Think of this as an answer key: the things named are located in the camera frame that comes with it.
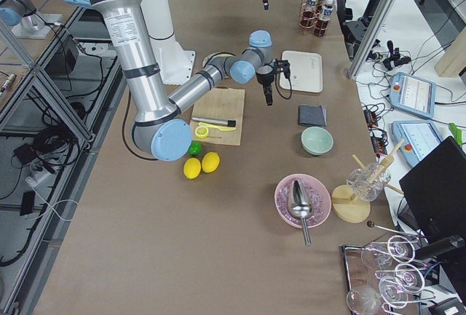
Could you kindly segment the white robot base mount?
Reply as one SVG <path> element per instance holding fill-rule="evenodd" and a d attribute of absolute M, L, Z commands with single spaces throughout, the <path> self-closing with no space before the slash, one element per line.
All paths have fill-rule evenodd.
<path fill-rule="evenodd" d="M 186 83 L 191 78 L 196 53 L 178 43 L 168 0 L 142 0 L 141 9 L 163 83 Z"/>

